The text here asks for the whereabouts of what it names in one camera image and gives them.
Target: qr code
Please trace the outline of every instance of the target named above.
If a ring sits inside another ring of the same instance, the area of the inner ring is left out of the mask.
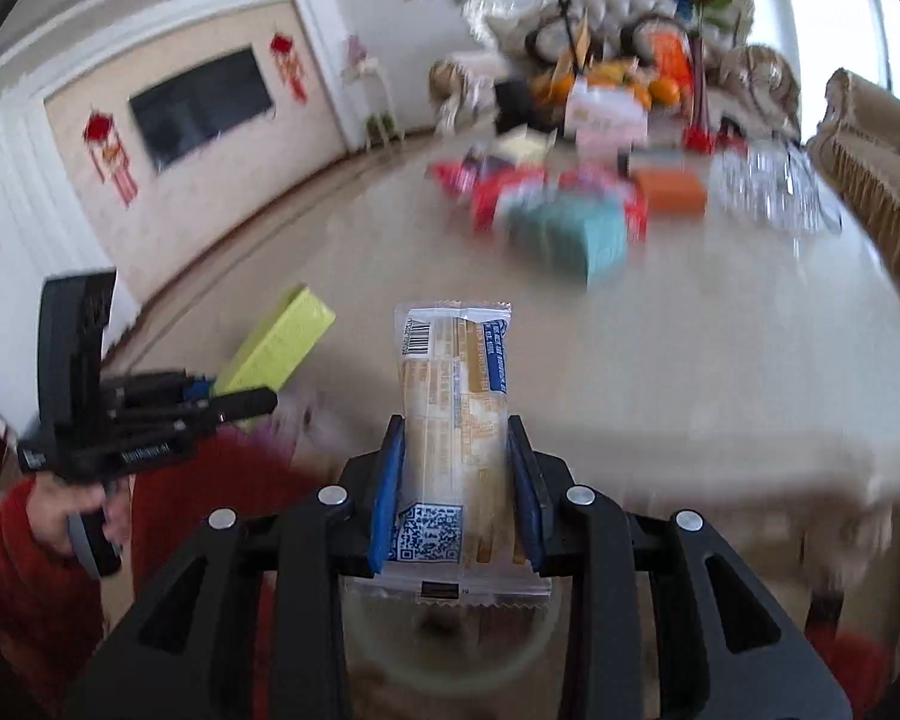
[[[418,503],[399,514],[388,560],[460,562],[463,507]]]

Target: clear glass bowl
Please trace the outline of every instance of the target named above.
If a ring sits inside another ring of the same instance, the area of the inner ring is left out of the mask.
[[[824,213],[806,152],[793,143],[756,141],[746,154],[725,151],[714,159],[710,193],[740,220],[792,234],[840,231],[840,221]]]

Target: orange box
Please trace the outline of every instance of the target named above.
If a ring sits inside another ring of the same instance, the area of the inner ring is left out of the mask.
[[[706,187],[691,170],[679,167],[641,167],[631,180],[647,201],[650,214],[703,215]]]

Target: black gripper frame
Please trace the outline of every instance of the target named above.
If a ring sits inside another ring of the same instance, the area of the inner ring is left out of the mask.
[[[638,517],[586,488],[571,503],[566,465],[533,451],[516,416],[508,454],[533,569],[573,579],[560,720],[642,720],[636,571],[653,589],[661,718],[850,720],[809,643],[696,512]],[[276,570],[266,717],[348,720],[338,580],[379,570],[402,458],[395,416],[379,451],[348,461],[343,503],[313,493],[282,514],[218,530],[204,523],[93,657],[64,716],[260,717],[251,699],[257,607],[264,572]]]

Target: tiled floor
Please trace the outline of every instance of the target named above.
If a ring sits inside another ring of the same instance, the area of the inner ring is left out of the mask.
[[[356,157],[276,201],[149,307],[144,322],[108,361],[109,372],[217,370],[276,295],[293,285],[295,270],[319,245],[304,240],[295,221],[309,214],[329,218],[396,167],[418,159],[431,143],[415,138],[394,155],[376,151]],[[900,517],[895,526],[893,548],[874,561],[864,583],[847,598],[842,618],[847,629],[890,646],[900,624]],[[793,555],[753,557],[764,576],[775,574],[775,562],[793,562]],[[809,602],[806,591],[792,581],[773,581],[772,589],[794,619],[802,620]],[[128,576],[111,580],[104,598],[111,619],[119,618],[130,603]]]

